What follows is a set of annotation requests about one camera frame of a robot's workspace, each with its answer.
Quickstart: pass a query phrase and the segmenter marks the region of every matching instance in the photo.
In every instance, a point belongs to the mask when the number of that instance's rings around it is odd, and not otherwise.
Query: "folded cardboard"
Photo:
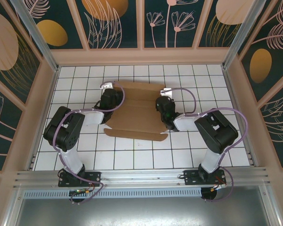
[[[167,129],[155,108],[155,101],[165,85],[127,81],[120,81],[119,84],[125,90],[125,101],[106,123],[111,129],[104,129],[104,132],[110,137],[154,141],[166,139],[168,134],[161,133]]]

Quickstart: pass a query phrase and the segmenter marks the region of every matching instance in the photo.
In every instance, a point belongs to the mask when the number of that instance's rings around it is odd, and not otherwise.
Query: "enclosure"
[[[186,88],[198,114],[242,112],[247,136],[221,162],[232,196],[204,202],[178,177],[206,154],[197,129],[149,141],[83,125],[78,156],[105,186],[72,206],[44,130],[61,106],[94,107],[106,81]],[[172,98],[193,110],[185,90]],[[239,140],[242,118],[221,112]],[[34,222],[283,225],[283,0],[0,0],[0,225]]]

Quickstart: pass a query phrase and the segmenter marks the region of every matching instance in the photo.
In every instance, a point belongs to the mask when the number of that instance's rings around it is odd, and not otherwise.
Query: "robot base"
[[[207,180],[207,182],[204,182],[203,179],[199,176],[198,169],[196,170],[185,170],[182,175],[182,179],[184,179],[185,185],[216,185],[220,184],[220,179],[223,181],[224,184],[226,184],[225,179],[225,172],[222,169],[218,169],[214,172],[214,175],[210,177],[210,179]]]
[[[100,182],[101,172],[85,172],[85,167],[78,173],[78,176],[91,181]],[[61,169],[58,173],[58,187],[89,187],[90,184],[85,181],[81,181],[68,173],[66,170]]]

